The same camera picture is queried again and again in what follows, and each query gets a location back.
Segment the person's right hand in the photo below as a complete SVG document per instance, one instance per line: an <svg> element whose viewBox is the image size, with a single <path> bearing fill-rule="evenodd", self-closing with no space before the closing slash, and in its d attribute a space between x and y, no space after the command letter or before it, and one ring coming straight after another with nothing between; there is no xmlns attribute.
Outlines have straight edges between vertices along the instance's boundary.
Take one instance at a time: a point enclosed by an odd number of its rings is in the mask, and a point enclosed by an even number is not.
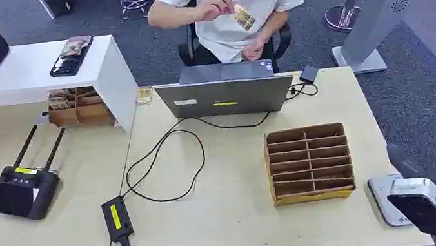
<svg viewBox="0 0 436 246"><path fill-rule="evenodd" d="M203 0L194 8L194 21L213 21L234 12L233 0Z"/></svg>

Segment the person's left hand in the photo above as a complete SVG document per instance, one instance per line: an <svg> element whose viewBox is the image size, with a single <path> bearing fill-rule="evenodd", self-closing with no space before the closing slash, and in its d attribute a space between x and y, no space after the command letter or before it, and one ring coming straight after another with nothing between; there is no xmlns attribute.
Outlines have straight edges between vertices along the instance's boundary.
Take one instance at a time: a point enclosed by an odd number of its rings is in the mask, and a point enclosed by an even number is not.
<svg viewBox="0 0 436 246"><path fill-rule="evenodd" d="M255 38L249 45L245 46L241 52L243 61L255 61L263 57L265 41Z"/></svg>

